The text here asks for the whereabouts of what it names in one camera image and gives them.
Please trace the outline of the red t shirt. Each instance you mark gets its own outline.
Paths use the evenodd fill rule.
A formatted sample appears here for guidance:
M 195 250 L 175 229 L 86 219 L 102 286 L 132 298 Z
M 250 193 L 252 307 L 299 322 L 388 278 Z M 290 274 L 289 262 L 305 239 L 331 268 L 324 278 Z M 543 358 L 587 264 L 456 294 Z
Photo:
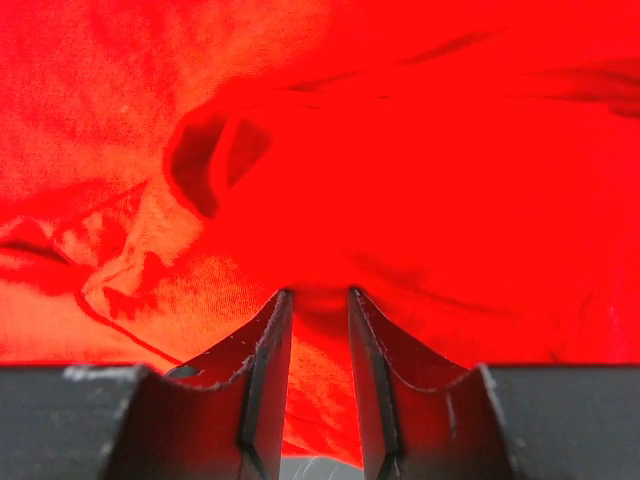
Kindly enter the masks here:
M 167 371 L 288 288 L 283 449 L 356 465 L 353 285 L 464 367 L 637 362 L 638 3 L 2 3 L 3 363 Z

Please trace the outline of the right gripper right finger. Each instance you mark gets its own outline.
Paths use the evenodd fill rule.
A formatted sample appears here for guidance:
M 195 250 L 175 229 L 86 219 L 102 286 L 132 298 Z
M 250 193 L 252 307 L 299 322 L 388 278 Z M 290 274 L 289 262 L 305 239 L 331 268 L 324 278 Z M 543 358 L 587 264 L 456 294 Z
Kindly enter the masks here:
M 635 365 L 464 369 L 348 294 L 369 479 L 635 479 Z

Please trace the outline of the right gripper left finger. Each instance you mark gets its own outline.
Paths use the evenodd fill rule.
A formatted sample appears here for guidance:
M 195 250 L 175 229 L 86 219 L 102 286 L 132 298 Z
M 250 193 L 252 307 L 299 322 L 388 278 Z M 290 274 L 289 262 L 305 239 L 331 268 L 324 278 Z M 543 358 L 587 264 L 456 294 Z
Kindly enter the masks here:
M 135 365 L 6 366 L 5 479 L 275 479 L 292 294 L 159 374 Z

